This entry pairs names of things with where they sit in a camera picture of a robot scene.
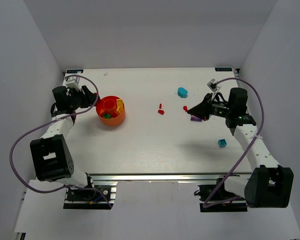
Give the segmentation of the green lego brick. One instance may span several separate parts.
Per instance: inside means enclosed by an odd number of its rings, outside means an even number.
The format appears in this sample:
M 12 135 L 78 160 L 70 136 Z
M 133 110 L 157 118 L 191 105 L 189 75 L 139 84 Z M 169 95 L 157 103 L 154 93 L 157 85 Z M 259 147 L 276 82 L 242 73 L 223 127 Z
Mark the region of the green lego brick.
M 110 119 L 110 118 L 111 118 L 111 115 L 108 114 L 108 113 L 105 113 L 105 114 L 103 115 L 103 117 L 104 117 L 105 119 Z

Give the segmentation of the long yellow lego plate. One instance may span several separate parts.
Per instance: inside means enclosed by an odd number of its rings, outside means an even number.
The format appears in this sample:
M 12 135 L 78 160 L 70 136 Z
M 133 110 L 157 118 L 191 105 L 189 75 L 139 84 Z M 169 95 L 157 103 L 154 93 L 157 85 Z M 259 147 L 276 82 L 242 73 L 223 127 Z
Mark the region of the long yellow lego plate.
M 123 112 L 123 109 L 124 109 L 124 103 L 123 103 L 123 100 L 121 98 L 116 99 L 116 106 L 117 106 L 117 108 L 116 108 L 115 112 L 118 115 L 120 115 Z

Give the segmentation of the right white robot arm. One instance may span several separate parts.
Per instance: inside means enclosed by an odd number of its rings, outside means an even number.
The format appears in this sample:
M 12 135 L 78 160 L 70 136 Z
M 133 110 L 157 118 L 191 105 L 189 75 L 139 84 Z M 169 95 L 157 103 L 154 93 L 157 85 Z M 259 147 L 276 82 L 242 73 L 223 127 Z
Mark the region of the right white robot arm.
M 286 208 L 289 204 L 293 171 L 281 166 L 266 147 L 259 135 L 260 128 L 247 113 L 247 101 L 248 92 L 235 87 L 230 90 L 228 100 L 219 92 L 208 93 L 201 103 L 187 111 L 203 121 L 209 120 L 210 116 L 224 118 L 252 170 L 249 178 L 234 175 L 233 169 L 219 178 L 216 188 L 204 201 L 204 208 L 214 206 L 209 201 L 216 193 L 231 193 L 230 201 L 243 198 L 250 208 Z

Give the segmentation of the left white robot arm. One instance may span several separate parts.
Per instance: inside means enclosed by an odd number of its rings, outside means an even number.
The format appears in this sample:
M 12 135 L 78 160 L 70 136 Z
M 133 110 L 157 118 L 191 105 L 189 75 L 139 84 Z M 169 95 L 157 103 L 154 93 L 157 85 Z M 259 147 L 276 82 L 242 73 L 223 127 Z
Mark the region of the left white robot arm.
M 30 151 L 38 180 L 90 188 L 88 173 L 75 168 L 66 138 L 74 126 L 77 109 L 93 107 L 99 99 L 87 86 L 58 86 L 52 90 L 55 103 L 50 114 L 53 123 L 44 135 L 30 142 Z

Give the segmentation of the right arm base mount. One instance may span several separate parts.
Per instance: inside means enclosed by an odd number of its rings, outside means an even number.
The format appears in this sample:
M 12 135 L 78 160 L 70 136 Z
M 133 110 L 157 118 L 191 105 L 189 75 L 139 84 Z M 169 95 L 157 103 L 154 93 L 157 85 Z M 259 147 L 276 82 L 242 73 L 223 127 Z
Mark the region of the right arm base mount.
M 196 190 L 193 195 L 199 197 L 199 208 L 201 213 L 239 213 L 239 212 L 247 212 L 248 207 L 246 205 L 244 198 L 238 198 L 235 200 L 223 202 L 218 205 L 214 205 L 208 208 L 204 208 L 204 202 L 209 197 L 209 195 L 213 192 L 216 188 L 218 183 L 221 181 L 219 177 L 217 180 L 214 181 L 214 184 L 200 184 L 198 185 L 198 190 Z M 227 200 L 230 198 L 237 197 L 234 193 L 225 191 L 225 187 L 220 187 L 217 192 L 212 196 L 212 198 L 207 203 L 212 204 L 215 202 Z

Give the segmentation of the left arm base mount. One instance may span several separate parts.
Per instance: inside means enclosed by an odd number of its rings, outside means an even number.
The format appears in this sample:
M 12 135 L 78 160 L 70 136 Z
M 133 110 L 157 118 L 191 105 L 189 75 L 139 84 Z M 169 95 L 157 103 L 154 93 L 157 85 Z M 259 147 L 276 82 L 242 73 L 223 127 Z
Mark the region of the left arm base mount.
M 117 183 L 95 181 L 93 190 L 70 188 L 66 190 L 63 209 L 66 210 L 110 210 L 115 202 Z

